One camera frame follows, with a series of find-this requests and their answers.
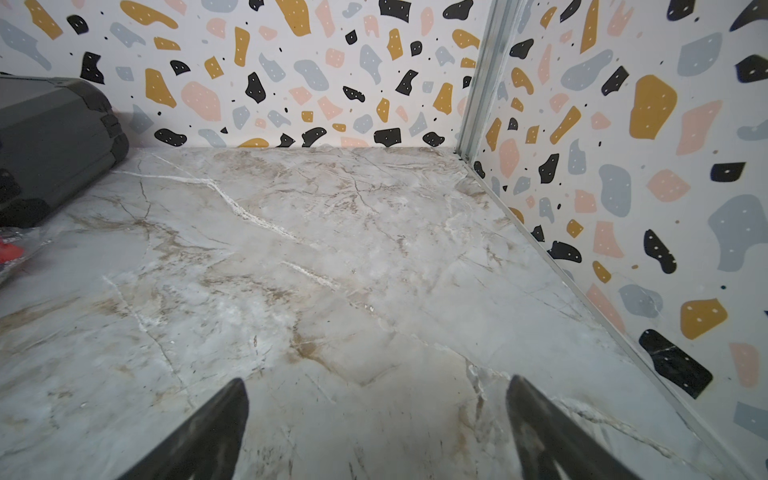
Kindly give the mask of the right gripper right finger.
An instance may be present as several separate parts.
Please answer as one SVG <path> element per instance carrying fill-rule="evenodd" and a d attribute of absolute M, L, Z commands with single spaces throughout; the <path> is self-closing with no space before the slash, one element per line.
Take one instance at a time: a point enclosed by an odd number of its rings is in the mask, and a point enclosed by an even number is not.
<path fill-rule="evenodd" d="M 524 479 L 635 479 L 522 376 L 506 392 L 506 410 Z"/>

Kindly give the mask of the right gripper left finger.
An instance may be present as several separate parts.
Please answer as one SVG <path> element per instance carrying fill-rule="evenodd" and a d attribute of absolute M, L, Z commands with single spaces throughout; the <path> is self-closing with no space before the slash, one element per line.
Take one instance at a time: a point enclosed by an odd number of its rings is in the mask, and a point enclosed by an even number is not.
<path fill-rule="evenodd" d="M 244 381 L 229 381 L 123 479 L 231 479 L 249 415 Z"/>

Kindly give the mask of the bag of toy bricks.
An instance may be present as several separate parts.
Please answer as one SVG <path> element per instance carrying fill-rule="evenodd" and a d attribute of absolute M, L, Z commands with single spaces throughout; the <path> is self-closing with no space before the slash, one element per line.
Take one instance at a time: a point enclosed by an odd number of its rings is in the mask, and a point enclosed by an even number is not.
<path fill-rule="evenodd" d="M 1 228 L 1 283 L 49 243 L 42 228 Z"/>

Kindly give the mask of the dark grey hard case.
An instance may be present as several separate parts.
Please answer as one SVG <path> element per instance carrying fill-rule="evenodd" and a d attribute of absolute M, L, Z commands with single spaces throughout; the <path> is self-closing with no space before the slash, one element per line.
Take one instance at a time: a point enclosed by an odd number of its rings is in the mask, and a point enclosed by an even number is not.
<path fill-rule="evenodd" d="M 121 163 L 108 98 L 75 78 L 1 77 L 1 225 L 31 228 Z"/>

